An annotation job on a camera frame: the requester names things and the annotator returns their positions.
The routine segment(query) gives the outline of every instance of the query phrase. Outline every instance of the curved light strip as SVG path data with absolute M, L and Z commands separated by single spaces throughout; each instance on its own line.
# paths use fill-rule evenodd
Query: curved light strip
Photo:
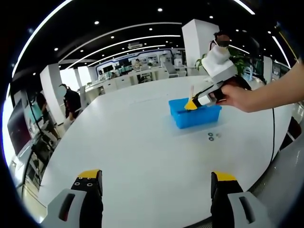
M 41 23 L 40 25 L 38 25 L 38 27 L 35 29 L 35 31 L 32 33 L 32 35 L 29 37 L 29 39 L 27 40 L 26 44 L 24 45 L 19 57 L 18 57 L 18 60 L 17 60 L 17 63 L 15 64 L 14 66 L 14 69 L 13 69 L 13 72 L 12 72 L 12 78 L 14 77 L 14 74 L 17 70 L 17 67 L 18 67 L 18 64 L 25 52 L 25 50 L 28 48 L 29 44 L 31 43 L 31 41 L 33 40 L 33 38 L 37 35 L 37 33 L 39 32 L 39 30 L 47 23 L 48 20 L 51 19 L 52 16 L 54 16 L 59 10 L 61 10 L 62 8 L 64 8 L 67 4 L 69 4 L 71 1 L 73 0 L 66 0 L 64 2 L 62 2 L 56 9 L 54 9 Z
M 256 13 L 252 11 L 251 8 L 249 8 L 245 3 L 243 3 L 241 0 L 233 0 L 237 4 L 239 4 L 241 7 L 243 7 L 245 10 L 247 10 L 251 15 L 255 15 Z
M 69 65 L 69 66 L 67 67 L 67 69 L 69 69 L 69 68 L 72 67 L 73 65 L 79 63 L 80 61 L 84 60 L 85 58 L 88 58 L 89 56 L 94 55 L 94 54 L 96 54 L 97 52 L 100 52 L 100 51 L 105 50 L 105 49 L 107 49 L 107 48 L 114 47 L 114 46 L 116 46 L 116 45 L 120 45 L 120 44 L 123 44 L 123 43 L 135 41 L 135 40 L 148 39 L 148 38 L 157 38 L 157 37 L 181 37 L 181 36 L 180 36 L 180 35 L 157 35 L 157 36 L 149 36 L 149 37 L 139 37 L 139 38 L 135 38 L 135 39 L 125 40 L 125 41 L 122 41 L 122 42 L 119 42 L 119 43 L 116 43 L 116 44 L 111 44 L 111 45 L 109 45 L 109 46 L 103 47 L 102 49 L 99 49 L 99 50 L 97 50 L 97 51 L 95 51 L 95 52 L 92 52 L 91 54 L 88 54 L 87 56 L 85 56 L 85 57 L 83 57 L 83 58 L 77 60 L 75 63 Z
M 245 51 L 245 50 L 243 50 L 243 49 L 240 49 L 240 48 L 238 48 L 238 47 L 236 47 L 236 46 L 233 46 L 233 45 L 230 45 L 230 44 L 229 44 L 229 46 L 232 47 L 232 48 L 235 48 L 235 49 L 237 49 L 237 50 L 244 51 L 244 52 L 247 53 L 247 54 L 250 54 L 249 52 L 247 52 L 247 51 Z
M 118 32 L 118 31 L 121 31 L 121 30 L 125 30 L 125 29 L 131 29 L 131 28 L 135 28 L 135 27 L 139 27 L 139 26 L 146 26 L 146 25 L 163 25 L 163 24 L 173 24 L 173 25 L 181 25 L 182 23 L 179 23 L 179 22 L 153 22 L 153 23 L 145 23 L 145 24 L 139 24 L 139 25 L 131 25 L 131 26 L 127 26 L 127 27 L 124 27 L 124 28 L 119 28 L 119 29 L 116 29 L 116 30 L 113 30 L 111 32 L 107 32 L 107 33 L 104 33 L 98 37 L 95 37 L 91 40 L 89 40 L 88 42 L 80 45 L 79 47 L 77 47 L 76 49 L 74 49 L 73 51 L 71 51 L 70 53 L 68 53 L 66 56 L 64 56 L 60 61 L 59 63 L 64 60 L 66 57 L 68 57 L 69 55 L 71 55 L 72 53 L 74 53 L 75 51 L 79 50 L 80 48 L 82 48 L 83 46 L 101 38 L 101 37 L 104 37 L 104 36 L 107 36 L 111 33 L 115 33 L 115 32 Z
M 272 37 L 272 39 L 274 39 L 275 43 L 277 44 L 277 46 L 278 46 L 279 49 L 281 50 L 281 52 L 282 52 L 282 54 L 283 54 L 283 56 L 284 56 L 284 58 L 285 58 L 285 60 L 286 60 L 286 62 L 287 62 L 287 64 L 288 64 L 288 66 L 289 66 L 289 68 L 290 68 L 290 64 L 289 64 L 289 62 L 288 62 L 287 56 L 286 56 L 285 52 L 283 51 L 283 48 L 281 47 L 279 41 L 276 39 L 276 37 Z
M 157 47 L 164 47 L 164 46 L 166 46 L 166 45 L 163 44 L 163 45 L 155 45 L 155 46 L 148 46 L 148 47 L 140 47 L 140 48 L 136 48 L 136 49 L 132 49 L 132 50 L 123 51 L 123 52 L 116 53 L 116 54 L 114 54 L 114 55 L 111 55 L 111 56 L 102 58 L 102 59 L 100 59 L 100 60 L 98 60 L 98 61 L 96 61 L 96 62 L 94 62 L 94 63 L 88 65 L 87 67 L 90 67 L 91 65 L 94 65 L 94 64 L 96 64 L 96 63 L 98 63 L 98 62 L 100 62 L 100 61 L 103 61 L 103 60 L 107 59 L 107 58 L 111 58 L 111 57 L 114 57 L 114 56 L 117 56 L 117 55 L 121 55 L 121 54 L 130 52 L 130 51 L 142 50 L 143 48 L 144 48 L 144 49 L 147 49 L 147 48 L 155 48 L 155 47 L 157 48 Z

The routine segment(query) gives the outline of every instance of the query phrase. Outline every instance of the desk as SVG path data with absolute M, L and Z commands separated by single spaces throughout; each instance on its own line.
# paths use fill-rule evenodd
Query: desk
M 210 216 L 212 171 L 233 174 L 248 190 L 270 162 L 272 110 L 224 106 L 218 123 L 178 129 L 168 101 L 188 97 L 205 78 L 153 81 L 96 98 L 53 153 L 39 200 L 47 205 L 81 172 L 101 169 L 103 227 L 182 228 Z M 275 109 L 275 151 L 291 110 Z M 209 141 L 208 133 L 220 137 Z

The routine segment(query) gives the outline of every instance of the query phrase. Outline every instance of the ceiling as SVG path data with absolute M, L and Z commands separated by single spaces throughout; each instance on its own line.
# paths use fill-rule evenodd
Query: ceiling
M 37 33 L 22 56 L 15 76 L 20 78 L 22 76 L 32 76 L 36 72 L 39 73 L 46 65 L 58 63 L 75 48 L 106 33 L 110 34 L 81 47 L 66 57 L 65 60 L 80 59 L 96 50 L 118 42 L 155 35 L 181 35 L 181 37 L 147 38 L 140 40 L 140 42 L 147 43 L 147 46 L 166 44 L 166 47 L 169 48 L 176 47 L 176 45 L 183 48 L 181 27 L 192 19 L 218 24 L 220 29 L 232 39 L 232 45 L 250 52 L 257 58 L 260 55 L 272 55 L 273 59 L 286 63 L 280 49 L 272 39 L 272 35 L 274 35 L 278 38 L 292 65 L 295 62 L 294 56 L 279 36 L 278 30 L 275 29 L 274 14 L 270 13 L 267 6 L 259 8 L 258 2 L 257 0 L 246 1 L 246 4 L 256 13 L 256 15 L 251 15 L 233 0 L 205 0 L 200 1 L 197 6 L 195 4 L 165 4 L 163 2 L 147 5 L 140 2 L 138 4 L 136 2 L 118 4 L 100 0 L 73 0 L 57 12 Z M 60 4 L 60 1 L 50 0 L 44 4 L 39 4 L 39 8 L 37 8 L 37 3 L 38 1 L 21 3 L 15 10 L 18 17 L 13 17 L 13 21 L 9 22 L 13 24 L 12 27 L 6 28 L 10 31 L 14 28 L 14 38 L 9 41 L 13 45 L 9 45 L 6 50 L 13 53 L 8 58 L 9 68 L 6 73 L 12 72 L 12 66 L 16 64 L 19 53 L 31 32 Z M 159 22 L 179 22 L 181 24 L 143 25 L 111 33 L 116 29 L 129 26 Z M 259 43 L 259 48 L 254 44 L 253 39 Z M 86 59 L 99 60 L 122 52 L 124 51 L 122 48 L 127 50 L 127 44 L 123 43 L 110 47 Z M 75 64 L 74 67 L 84 66 L 84 62 L 85 60 Z M 68 66 L 70 64 L 63 64 L 62 69 Z

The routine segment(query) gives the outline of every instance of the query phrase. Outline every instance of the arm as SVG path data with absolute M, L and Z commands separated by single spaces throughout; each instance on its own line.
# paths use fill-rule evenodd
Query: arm
M 254 91 L 225 85 L 226 100 L 219 105 L 231 105 L 245 112 L 275 108 L 304 100 L 304 65 L 296 63 L 285 76 Z

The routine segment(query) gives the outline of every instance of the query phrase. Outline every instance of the ceiling light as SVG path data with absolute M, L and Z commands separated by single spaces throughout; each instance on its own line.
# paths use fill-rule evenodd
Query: ceiling light
M 145 47 L 145 48 L 155 48 L 155 47 L 157 48 L 157 47 L 163 47 L 163 46 L 165 46 L 165 45 L 163 44 L 163 45 L 148 46 L 148 47 Z M 138 51 L 138 50 L 141 50 L 141 48 L 135 48 L 135 49 L 132 49 L 132 50 L 130 50 L 130 51 Z M 114 57 L 114 56 L 117 56 L 117 55 L 121 55 L 121 54 L 124 54 L 124 53 L 127 53 L 127 52 L 128 52 L 128 51 L 123 51 L 123 52 L 116 53 L 116 54 L 114 54 L 114 55 L 111 55 L 111 56 L 102 58 L 102 59 L 100 59 L 100 60 L 98 60 L 98 61 L 96 61 L 96 62 L 91 63 L 90 65 L 88 65 L 88 67 L 90 67 L 91 65 L 94 65 L 94 64 L 98 63 L 99 61 L 103 61 L 103 60 L 105 60 L 105 59 L 107 59 L 107 58 L 111 58 L 111 57 Z
M 15 72 L 17 70 L 17 67 L 19 65 L 19 62 L 25 52 L 25 50 L 28 48 L 31 41 L 34 39 L 34 37 L 37 35 L 37 33 L 40 31 L 40 29 L 50 20 L 57 12 L 59 12 L 62 8 L 64 8 L 67 4 L 69 4 L 72 0 L 66 0 L 62 2 L 57 8 L 55 8 L 44 20 L 38 25 L 38 27 L 35 29 L 35 31 L 32 33 L 32 35 L 27 40 L 26 44 L 24 45 L 23 49 L 20 52 L 20 55 L 18 57 L 17 63 L 14 66 L 14 69 L 12 71 L 12 78 L 15 75 Z
M 239 4 L 245 10 L 247 10 L 251 15 L 255 15 L 254 11 L 252 11 L 252 9 L 249 8 L 247 5 L 245 5 L 241 0 L 233 0 L 233 1 L 235 1 L 237 4 Z
M 111 47 L 114 47 L 116 45 L 120 45 L 120 44 L 123 44 L 123 43 L 128 43 L 128 42 L 132 42 L 132 41 L 135 41 L 135 40 L 140 40 L 140 39 L 148 39 L 148 38 L 159 38 L 159 37 L 181 37 L 180 35 L 156 35 L 156 36 L 148 36 L 148 37 L 140 37 L 140 38 L 134 38 L 134 39 L 129 39 L 129 40 L 125 40 L 125 41 L 122 41 L 122 42 L 118 42 L 116 44 L 111 44 L 109 46 L 106 46 L 106 47 L 103 47 L 102 49 L 99 49 L 97 51 L 94 51 L 92 52 L 91 54 L 88 54 L 84 57 L 82 57 L 81 59 L 77 60 L 76 62 L 72 63 L 69 67 L 67 67 L 67 69 L 71 68 L 72 66 L 74 66 L 75 64 L 79 63 L 80 61 L 84 60 L 85 58 L 88 58 L 89 56 L 92 56 L 102 50 L 105 50 L 105 49 L 108 49 L 108 48 L 111 48 Z
M 272 37 L 272 39 L 274 39 L 275 43 L 278 45 L 279 49 L 281 50 L 281 52 L 282 52 L 282 54 L 283 54 L 283 56 L 284 56 L 284 58 L 285 58 L 285 60 L 287 62 L 287 65 L 290 67 L 290 64 L 288 62 L 287 56 L 286 56 L 285 52 L 283 51 L 283 48 L 281 47 L 279 41 L 275 37 Z
M 236 46 L 233 46 L 233 45 L 230 45 L 230 44 L 229 44 L 229 46 L 232 47 L 232 48 L 235 48 L 235 49 L 237 49 L 237 50 L 244 51 L 244 52 L 247 53 L 247 54 L 250 54 L 249 52 L 247 52 L 247 51 L 245 51 L 245 50 L 243 50 L 243 49 L 240 49 L 240 48 L 238 48 L 238 47 L 236 47 Z

